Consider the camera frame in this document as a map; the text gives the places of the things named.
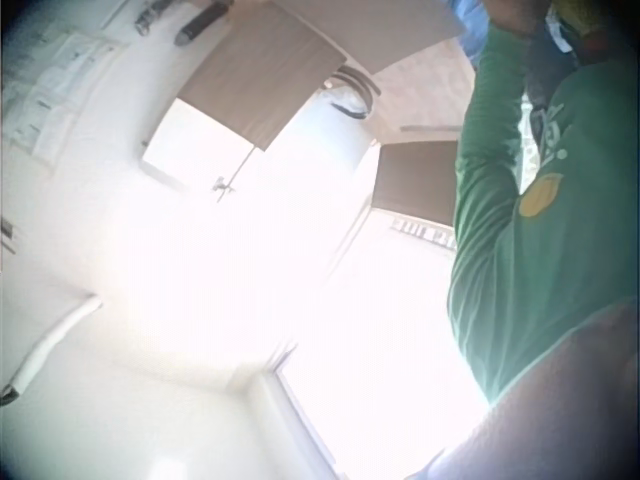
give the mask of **yellow circular logo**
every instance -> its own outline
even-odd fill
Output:
[[[549,173],[538,178],[520,201],[519,212],[523,217],[535,217],[553,203],[563,175]]]

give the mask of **window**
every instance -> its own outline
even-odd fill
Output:
[[[404,230],[370,215],[280,371],[350,480],[414,473],[486,409],[446,316],[453,251]]]

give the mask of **blue object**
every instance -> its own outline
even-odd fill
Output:
[[[458,41],[471,64],[477,67],[480,53],[487,43],[489,31],[489,16],[484,9],[482,0],[446,1],[466,28],[466,32],[458,37]]]

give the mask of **hand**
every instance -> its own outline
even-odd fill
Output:
[[[531,36],[549,12],[551,0],[483,0],[489,18],[499,28]]]

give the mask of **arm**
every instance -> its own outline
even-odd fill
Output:
[[[449,292],[454,329],[461,318],[468,319],[468,309],[476,312],[488,301],[481,292],[485,267],[518,199],[515,167],[527,47],[524,37],[490,26],[456,160],[458,251]]]

